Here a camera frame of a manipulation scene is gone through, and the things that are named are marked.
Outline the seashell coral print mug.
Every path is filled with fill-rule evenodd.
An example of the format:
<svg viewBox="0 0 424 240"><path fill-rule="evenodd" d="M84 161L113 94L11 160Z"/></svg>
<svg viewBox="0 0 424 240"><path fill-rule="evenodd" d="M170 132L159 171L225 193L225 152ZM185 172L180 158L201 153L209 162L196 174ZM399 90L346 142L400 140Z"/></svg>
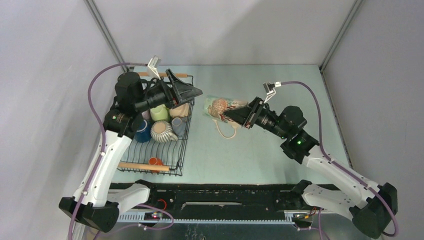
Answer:
<svg viewBox="0 0 424 240"><path fill-rule="evenodd" d="M224 112L244 107L247 104L248 102L245 100L209 95L204 101L202 114L214 122L216 130L222 138L229 140L236 136L237 130L241 125L225 116ZM219 123L230 125L233 129L233 134L231 136L224 135L220 129Z"/></svg>

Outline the dark blue mug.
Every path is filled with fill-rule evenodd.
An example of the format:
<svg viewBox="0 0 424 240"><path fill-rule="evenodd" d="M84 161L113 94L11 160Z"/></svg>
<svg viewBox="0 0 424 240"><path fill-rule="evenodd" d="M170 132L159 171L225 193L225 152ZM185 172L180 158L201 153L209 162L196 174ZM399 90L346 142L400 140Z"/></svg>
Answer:
<svg viewBox="0 0 424 240"><path fill-rule="evenodd" d="M151 123L144 119L141 125L139 126L139 128L137 129L134 135L134 139L138 143L149 142L152 139L151 127L152 127Z"/></svg>

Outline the small orange cup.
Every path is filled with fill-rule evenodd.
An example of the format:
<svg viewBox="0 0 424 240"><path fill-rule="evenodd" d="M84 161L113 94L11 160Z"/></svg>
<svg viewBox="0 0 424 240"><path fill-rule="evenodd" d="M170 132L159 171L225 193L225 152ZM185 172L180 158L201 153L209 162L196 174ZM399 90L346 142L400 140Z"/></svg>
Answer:
<svg viewBox="0 0 424 240"><path fill-rule="evenodd" d="M152 166L163 166L164 165L163 162L162 162L162 160L160 158L158 158L158 157L151 157L149 159L149 161L148 161L148 164L149 165L152 165ZM159 173L161 171L162 170L150 170L150 172L152 174L156 174L156 173Z"/></svg>

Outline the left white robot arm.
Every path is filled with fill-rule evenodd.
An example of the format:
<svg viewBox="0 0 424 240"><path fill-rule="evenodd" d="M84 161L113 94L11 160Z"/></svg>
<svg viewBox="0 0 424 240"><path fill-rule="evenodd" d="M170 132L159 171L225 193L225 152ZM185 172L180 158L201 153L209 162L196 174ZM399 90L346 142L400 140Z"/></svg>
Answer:
<svg viewBox="0 0 424 240"><path fill-rule="evenodd" d="M72 223L107 233L133 207L156 206L158 194L141 183L115 194L109 194L109 189L119 162L142 126L143 112L160 105L173 109L203 93L170 69L165 73L150 81L133 71L117 78L113 104L104 119L98 119L101 135L87 173L73 196L63 197L58 205Z"/></svg>

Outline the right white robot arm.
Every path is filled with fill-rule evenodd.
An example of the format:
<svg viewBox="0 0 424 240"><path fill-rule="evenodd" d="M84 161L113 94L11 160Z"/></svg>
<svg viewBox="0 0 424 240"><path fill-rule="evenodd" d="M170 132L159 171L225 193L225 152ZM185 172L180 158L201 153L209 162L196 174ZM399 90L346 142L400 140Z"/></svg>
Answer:
<svg viewBox="0 0 424 240"><path fill-rule="evenodd" d="M290 196L295 208L324 208L351 220L369 238L378 239L384 234L398 211L397 189L388 182L378 184L330 158L320 142L303 129L307 120L299 107L289 105L277 115L256 97L247 105L229 107L222 116L244 128L257 125L282 138L280 147L288 158L323 175L337 187L328 190L302 180Z"/></svg>

